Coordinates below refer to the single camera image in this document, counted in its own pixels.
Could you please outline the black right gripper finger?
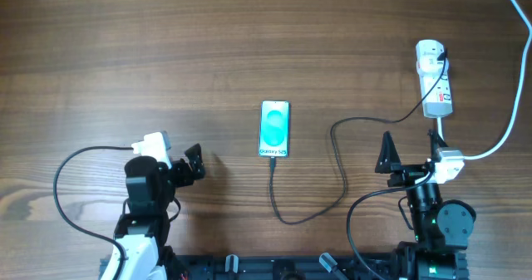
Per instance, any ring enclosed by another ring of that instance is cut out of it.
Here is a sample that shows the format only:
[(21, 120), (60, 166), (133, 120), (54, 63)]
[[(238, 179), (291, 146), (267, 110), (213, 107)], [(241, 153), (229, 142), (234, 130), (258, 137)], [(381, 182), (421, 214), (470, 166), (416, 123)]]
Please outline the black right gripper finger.
[(439, 162), (442, 158), (441, 152), (446, 151), (448, 145), (436, 130), (428, 130), (427, 134), (430, 138), (431, 160)]
[(378, 174), (391, 174), (401, 169), (401, 160), (392, 135), (389, 131), (386, 131), (382, 137), (382, 147), (377, 158), (375, 172)]

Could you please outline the teal Galaxy smartphone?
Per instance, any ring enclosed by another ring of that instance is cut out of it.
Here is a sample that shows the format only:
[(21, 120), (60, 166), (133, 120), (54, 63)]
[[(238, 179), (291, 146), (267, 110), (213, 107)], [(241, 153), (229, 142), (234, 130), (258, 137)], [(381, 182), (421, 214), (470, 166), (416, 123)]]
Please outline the teal Galaxy smartphone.
[(259, 127), (259, 156), (288, 157), (290, 103), (263, 101)]

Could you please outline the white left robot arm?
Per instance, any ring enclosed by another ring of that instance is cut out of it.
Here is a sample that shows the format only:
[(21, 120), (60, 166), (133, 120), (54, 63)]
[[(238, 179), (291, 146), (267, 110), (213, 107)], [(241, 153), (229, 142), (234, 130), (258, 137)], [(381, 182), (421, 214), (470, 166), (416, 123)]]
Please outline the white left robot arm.
[(125, 165), (127, 213), (121, 214), (114, 230), (113, 248), (101, 279), (186, 279), (187, 270), (166, 244), (170, 223), (167, 209), (179, 204), (175, 190), (205, 177), (201, 147), (193, 145), (186, 160), (167, 165), (142, 155)]

